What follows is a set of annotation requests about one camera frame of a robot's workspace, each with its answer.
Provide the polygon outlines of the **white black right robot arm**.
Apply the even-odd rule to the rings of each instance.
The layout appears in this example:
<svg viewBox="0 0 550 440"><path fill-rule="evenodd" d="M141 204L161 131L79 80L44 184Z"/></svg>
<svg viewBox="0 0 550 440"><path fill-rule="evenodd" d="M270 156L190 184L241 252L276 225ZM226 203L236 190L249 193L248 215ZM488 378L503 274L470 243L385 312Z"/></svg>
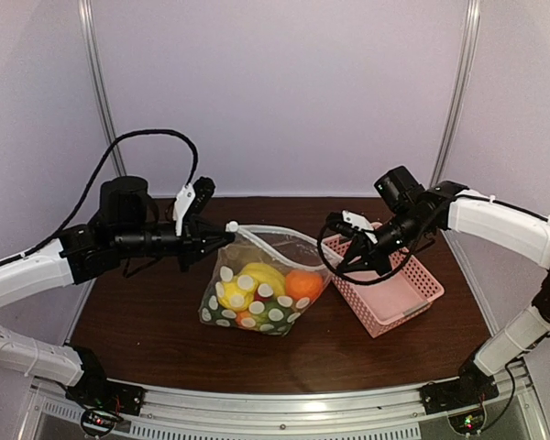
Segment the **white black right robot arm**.
<svg viewBox="0 0 550 440"><path fill-rule="evenodd" d="M462 368L463 376L452 384L457 403L468 405L487 389L491 377L515 358L550 336L550 216L487 196L453 181L424 188L403 166L389 170L374 184L392 213L378 228L360 214L344 211L329 215L331 230L349 238L350 246L334 273L352 282L357 272L373 270L376 283L397 275L390 256L407 248L413 257L427 234L454 232L498 247L526 269L533 263L544 275L538 292L523 310L487 340Z"/></svg>

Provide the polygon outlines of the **green toy bell pepper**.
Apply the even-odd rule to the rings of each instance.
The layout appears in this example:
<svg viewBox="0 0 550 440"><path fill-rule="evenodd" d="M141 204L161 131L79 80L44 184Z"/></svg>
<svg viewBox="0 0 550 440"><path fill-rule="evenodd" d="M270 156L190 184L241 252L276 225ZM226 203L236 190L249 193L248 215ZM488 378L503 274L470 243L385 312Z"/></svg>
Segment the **green toy bell pepper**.
<svg viewBox="0 0 550 440"><path fill-rule="evenodd" d="M201 321L206 324L217 324L218 322L231 324L237 318L237 313L222 306L215 295L203 299L199 313Z"/></svg>

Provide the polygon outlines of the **left aluminium corner post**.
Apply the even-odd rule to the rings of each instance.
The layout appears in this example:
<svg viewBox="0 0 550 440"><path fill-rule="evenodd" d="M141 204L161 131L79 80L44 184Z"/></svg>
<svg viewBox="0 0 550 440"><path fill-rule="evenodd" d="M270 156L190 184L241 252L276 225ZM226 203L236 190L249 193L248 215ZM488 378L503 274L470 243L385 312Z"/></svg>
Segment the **left aluminium corner post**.
<svg viewBox="0 0 550 440"><path fill-rule="evenodd" d="M94 23L93 2L90 0L79 0L78 9L96 109L104 131L104 138L108 143L111 143L116 138L116 128L105 87L105 76Z"/></svg>

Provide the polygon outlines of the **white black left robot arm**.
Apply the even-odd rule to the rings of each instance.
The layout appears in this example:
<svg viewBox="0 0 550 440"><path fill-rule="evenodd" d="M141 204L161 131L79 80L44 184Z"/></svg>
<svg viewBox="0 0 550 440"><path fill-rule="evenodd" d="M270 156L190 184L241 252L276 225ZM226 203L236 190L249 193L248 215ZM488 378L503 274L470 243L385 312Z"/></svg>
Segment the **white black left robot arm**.
<svg viewBox="0 0 550 440"><path fill-rule="evenodd" d="M94 280L135 258L174 257L181 270L232 243L233 233L201 217L214 182L205 177L178 192L171 219L160 214L141 177L106 181L99 209L86 224L65 228L37 251L0 261L0 309L37 293ZM78 392L94 407L113 400L113 386L78 348L54 346L0 325L0 368L40 377Z"/></svg>

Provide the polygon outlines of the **green orange toy mango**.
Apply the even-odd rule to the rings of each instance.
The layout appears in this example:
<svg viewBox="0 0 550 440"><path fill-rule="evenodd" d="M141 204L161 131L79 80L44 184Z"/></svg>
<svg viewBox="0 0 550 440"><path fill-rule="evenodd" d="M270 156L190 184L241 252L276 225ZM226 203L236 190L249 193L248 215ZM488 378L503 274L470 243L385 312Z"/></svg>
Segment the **green orange toy mango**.
<svg viewBox="0 0 550 440"><path fill-rule="evenodd" d="M237 326L244 329L253 329L257 326L257 321L252 313L243 311L236 315Z"/></svg>

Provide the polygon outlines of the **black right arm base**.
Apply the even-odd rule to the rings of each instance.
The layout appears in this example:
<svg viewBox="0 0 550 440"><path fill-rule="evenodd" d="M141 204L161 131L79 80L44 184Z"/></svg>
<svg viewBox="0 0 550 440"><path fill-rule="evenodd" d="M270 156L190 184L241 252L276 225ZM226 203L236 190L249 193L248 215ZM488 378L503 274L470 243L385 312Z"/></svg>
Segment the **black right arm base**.
<svg viewBox="0 0 550 440"><path fill-rule="evenodd" d="M493 376L483 373L471 358L460 367L455 379L429 382L420 389L422 404L427 414L479 405L499 395Z"/></svg>

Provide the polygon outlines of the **aluminium corner post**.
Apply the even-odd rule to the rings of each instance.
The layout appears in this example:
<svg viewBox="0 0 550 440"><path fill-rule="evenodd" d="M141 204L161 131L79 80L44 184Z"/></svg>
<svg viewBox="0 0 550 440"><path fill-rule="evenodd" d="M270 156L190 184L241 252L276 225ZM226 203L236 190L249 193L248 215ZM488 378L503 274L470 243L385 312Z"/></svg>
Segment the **aluminium corner post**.
<svg viewBox="0 0 550 440"><path fill-rule="evenodd" d="M104 131L104 138L108 143L111 143L116 138L116 128L105 87L105 76L94 23L93 2L90 0L79 0L78 9L96 109Z"/></svg>
<svg viewBox="0 0 550 440"><path fill-rule="evenodd" d="M445 174L448 158L457 133L457 126L462 114L466 90L472 73L479 39L480 20L481 2L479 0L467 1L467 12L462 28L461 47L456 68L455 83L446 114L441 142L434 163L434 169L430 180L431 185L440 182Z"/></svg>

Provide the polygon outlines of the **right aluminium corner post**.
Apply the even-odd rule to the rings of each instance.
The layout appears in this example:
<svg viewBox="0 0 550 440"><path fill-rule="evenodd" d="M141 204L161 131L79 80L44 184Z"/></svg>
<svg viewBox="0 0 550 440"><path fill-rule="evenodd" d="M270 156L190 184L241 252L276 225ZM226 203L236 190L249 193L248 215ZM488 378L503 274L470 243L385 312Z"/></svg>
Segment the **right aluminium corner post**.
<svg viewBox="0 0 550 440"><path fill-rule="evenodd" d="M457 133L457 126L462 114L466 90L472 73L479 39L480 20L481 2L479 0L467 1L467 12L462 28L461 47L456 68L455 83L446 114L441 142L434 163L434 169L430 180L431 185L440 182L445 174L448 158Z"/></svg>

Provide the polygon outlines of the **right green circuit board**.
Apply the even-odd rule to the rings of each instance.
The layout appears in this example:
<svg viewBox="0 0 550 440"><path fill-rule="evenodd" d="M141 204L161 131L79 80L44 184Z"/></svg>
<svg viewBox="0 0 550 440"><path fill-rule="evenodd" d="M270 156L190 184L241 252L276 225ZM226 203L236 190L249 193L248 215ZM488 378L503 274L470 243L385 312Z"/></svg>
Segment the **right green circuit board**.
<svg viewBox="0 0 550 440"><path fill-rule="evenodd" d="M486 414L481 409L452 413L448 416L448 422L457 435L476 435L486 422Z"/></svg>

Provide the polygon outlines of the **aluminium front rail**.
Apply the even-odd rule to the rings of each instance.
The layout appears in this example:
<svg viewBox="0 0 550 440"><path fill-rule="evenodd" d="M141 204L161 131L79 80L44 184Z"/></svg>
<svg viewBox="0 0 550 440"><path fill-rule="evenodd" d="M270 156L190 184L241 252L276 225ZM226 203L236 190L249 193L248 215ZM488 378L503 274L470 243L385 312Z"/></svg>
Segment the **aluminium front rail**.
<svg viewBox="0 0 550 440"><path fill-rule="evenodd" d="M497 374L496 398L429 413L422 384L315 394L216 393L147 385L137 415L108 439L463 439L465 413L484 411L479 439L548 439L550 429L523 362Z"/></svg>

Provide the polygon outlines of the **red toy apple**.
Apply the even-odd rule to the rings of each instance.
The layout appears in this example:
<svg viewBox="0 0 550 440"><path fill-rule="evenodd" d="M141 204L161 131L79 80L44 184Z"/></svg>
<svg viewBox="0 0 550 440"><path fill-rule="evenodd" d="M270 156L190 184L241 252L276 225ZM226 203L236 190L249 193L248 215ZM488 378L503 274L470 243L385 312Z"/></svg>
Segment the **red toy apple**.
<svg viewBox="0 0 550 440"><path fill-rule="evenodd" d="M266 306L264 302L254 301L249 305L248 310L252 314L262 314L265 311L265 308Z"/></svg>

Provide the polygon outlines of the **green striped toy watermelon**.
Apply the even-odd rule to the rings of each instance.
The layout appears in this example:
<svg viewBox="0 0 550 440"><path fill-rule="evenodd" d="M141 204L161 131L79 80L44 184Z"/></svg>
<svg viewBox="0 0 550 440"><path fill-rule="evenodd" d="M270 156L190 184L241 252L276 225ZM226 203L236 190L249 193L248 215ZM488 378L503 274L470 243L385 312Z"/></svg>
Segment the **green striped toy watermelon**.
<svg viewBox="0 0 550 440"><path fill-rule="evenodd" d="M256 316L257 329L262 333L285 333L290 323L288 317L292 313L289 307L283 307L278 302L264 302L264 311Z"/></svg>

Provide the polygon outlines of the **green circuit board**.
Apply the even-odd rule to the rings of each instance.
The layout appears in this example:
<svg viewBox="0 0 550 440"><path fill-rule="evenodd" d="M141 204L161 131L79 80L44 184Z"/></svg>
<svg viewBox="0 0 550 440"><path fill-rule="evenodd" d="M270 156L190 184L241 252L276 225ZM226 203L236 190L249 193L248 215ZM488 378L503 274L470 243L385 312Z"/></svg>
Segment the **green circuit board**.
<svg viewBox="0 0 550 440"><path fill-rule="evenodd" d="M87 435L96 437L110 434L123 421L123 417L112 412L88 408L81 415L80 427Z"/></svg>
<svg viewBox="0 0 550 440"><path fill-rule="evenodd" d="M452 413L448 416L448 422L457 435L476 435L486 422L486 414L481 409Z"/></svg>

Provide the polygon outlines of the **pink perforated plastic basket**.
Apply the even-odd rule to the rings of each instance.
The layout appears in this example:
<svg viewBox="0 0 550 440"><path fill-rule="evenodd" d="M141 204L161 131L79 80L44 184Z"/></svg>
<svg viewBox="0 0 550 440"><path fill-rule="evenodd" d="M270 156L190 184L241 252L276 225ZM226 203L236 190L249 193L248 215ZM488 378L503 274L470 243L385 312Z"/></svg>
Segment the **pink perforated plastic basket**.
<svg viewBox="0 0 550 440"><path fill-rule="evenodd" d="M379 284L361 286L337 276L332 283L373 338L422 314L445 292L417 258L409 259L400 272Z"/></svg>

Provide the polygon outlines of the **clear polka dot zip bag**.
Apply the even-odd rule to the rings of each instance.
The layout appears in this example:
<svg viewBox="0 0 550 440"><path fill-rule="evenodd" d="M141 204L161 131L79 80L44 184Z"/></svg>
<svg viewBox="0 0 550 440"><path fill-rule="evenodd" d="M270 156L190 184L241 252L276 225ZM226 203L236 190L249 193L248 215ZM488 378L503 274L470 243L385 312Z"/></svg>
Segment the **clear polka dot zip bag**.
<svg viewBox="0 0 550 440"><path fill-rule="evenodd" d="M234 242L219 249L198 309L205 325L287 335L320 298L340 256L314 237L276 225L229 222Z"/></svg>

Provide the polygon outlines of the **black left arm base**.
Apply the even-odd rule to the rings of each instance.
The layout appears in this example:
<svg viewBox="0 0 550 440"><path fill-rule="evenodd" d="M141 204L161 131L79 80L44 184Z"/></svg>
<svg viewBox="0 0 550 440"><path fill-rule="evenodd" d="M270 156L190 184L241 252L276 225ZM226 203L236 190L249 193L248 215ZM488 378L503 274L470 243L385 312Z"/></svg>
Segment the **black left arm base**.
<svg viewBox="0 0 550 440"><path fill-rule="evenodd" d="M66 397L88 407L109 412L140 415L145 390L137 385L110 380L96 354L89 348L72 346L81 361L79 380L66 387Z"/></svg>

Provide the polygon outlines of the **left green circuit board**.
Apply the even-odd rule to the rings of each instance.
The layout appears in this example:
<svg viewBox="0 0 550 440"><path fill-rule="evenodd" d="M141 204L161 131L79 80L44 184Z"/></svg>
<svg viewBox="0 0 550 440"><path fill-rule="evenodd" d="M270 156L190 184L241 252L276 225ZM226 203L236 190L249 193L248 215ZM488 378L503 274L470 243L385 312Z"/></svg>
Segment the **left green circuit board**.
<svg viewBox="0 0 550 440"><path fill-rule="evenodd" d="M123 421L123 417L112 412L88 408L81 415L80 427L87 435L96 437L110 434Z"/></svg>

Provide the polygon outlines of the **orange toy fruit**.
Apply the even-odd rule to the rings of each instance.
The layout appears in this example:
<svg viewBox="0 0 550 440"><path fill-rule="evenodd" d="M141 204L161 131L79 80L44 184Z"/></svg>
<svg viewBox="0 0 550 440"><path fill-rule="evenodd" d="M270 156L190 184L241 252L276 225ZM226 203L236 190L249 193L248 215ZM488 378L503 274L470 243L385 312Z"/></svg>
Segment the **orange toy fruit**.
<svg viewBox="0 0 550 440"><path fill-rule="evenodd" d="M295 269L285 276L285 291L296 301L316 299L324 288L324 280L317 272Z"/></svg>

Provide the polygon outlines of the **yellow toy lemon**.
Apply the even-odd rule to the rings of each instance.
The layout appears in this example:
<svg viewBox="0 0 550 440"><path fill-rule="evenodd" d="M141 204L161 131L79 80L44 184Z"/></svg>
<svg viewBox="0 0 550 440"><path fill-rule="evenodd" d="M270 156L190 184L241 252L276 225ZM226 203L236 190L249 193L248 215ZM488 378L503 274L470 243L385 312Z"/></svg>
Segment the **yellow toy lemon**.
<svg viewBox="0 0 550 440"><path fill-rule="evenodd" d="M215 284L218 302L234 312L245 311L254 299L258 283L248 275L235 276L231 281Z"/></svg>

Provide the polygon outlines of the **yellow toy banana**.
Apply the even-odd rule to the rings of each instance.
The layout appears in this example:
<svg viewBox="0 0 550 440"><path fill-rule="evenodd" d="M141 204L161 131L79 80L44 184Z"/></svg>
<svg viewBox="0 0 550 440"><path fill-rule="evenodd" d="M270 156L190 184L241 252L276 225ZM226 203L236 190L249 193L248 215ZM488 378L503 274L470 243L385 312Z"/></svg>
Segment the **yellow toy banana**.
<svg viewBox="0 0 550 440"><path fill-rule="evenodd" d="M277 298L286 294L285 276L269 264L251 262L239 274L250 276L258 284L255 296L261 300Z"/></svg>

